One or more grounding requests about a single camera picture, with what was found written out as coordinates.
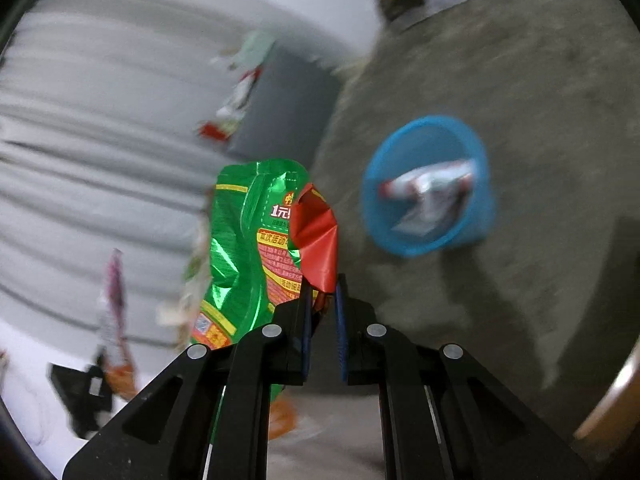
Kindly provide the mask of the green snack packet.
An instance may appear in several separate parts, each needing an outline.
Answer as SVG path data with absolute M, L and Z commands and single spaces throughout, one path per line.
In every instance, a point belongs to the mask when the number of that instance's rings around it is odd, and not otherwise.
M 271 322 L 279 304 L 299 296 L 299 252 L 288 225 L 307 170 L 289 159 L 224 167 L 210 210 L 210 281 L 191 341 L 216 350 Z

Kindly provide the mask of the red snack wrapper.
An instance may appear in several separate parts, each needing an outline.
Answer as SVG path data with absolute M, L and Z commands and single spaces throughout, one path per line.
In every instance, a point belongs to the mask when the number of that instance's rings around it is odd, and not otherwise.
M 290 246 L 298 250 L 299 270 L 314 289 L 333 294 L 337 283 L 338 225 L 333 210 L 312 183 L 291 207 Z

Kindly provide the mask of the white bottle red cap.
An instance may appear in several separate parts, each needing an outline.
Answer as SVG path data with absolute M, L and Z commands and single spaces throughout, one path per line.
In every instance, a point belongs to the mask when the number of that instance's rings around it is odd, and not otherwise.
M 410 203 L 393 230 L 426 237 L 446 229 L 473 191 L 475 169 L 472 159 L 457 159 L 414 168 L 383 181 L 378 187 L 383 200 Z

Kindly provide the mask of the blue plastic waste basket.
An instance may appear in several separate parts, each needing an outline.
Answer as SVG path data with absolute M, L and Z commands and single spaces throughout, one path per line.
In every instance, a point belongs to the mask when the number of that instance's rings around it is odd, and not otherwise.
M 484 144 L 458 118 L 409 122 L 374 153 L 360 203 L 372 240 L 399 257 L 484 240 L 496 213 Z

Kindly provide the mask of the grey curtain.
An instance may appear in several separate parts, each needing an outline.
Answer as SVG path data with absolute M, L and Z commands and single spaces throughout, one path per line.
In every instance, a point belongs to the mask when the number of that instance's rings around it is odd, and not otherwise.
M 1 59 L 1 296 L 28 326 L 91 330 L 124 259 L 128 333 L 169 344 L 208 189 L 228 157 L 198 129 L 230 94 L 244 30 L 162 0 L 36 0 Z

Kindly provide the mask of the grey cabinet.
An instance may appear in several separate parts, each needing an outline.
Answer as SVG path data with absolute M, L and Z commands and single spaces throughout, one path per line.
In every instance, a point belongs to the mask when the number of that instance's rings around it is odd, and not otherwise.
M 277 44 L 262 64 L 227 152 L 243 162 L 286 158 L 309 169 L 341 90 L 329 70 Z

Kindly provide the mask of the green basket on cabinet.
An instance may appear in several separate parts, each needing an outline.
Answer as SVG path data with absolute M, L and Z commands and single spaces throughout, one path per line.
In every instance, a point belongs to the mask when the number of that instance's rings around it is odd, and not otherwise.
M 276 38 L 269 32 L 252 30 L 245 36 L 242 47 L 236 52 L 233 58 L 234 65 L 243 70 L 252 70 L 265 61 L 275 43 Z

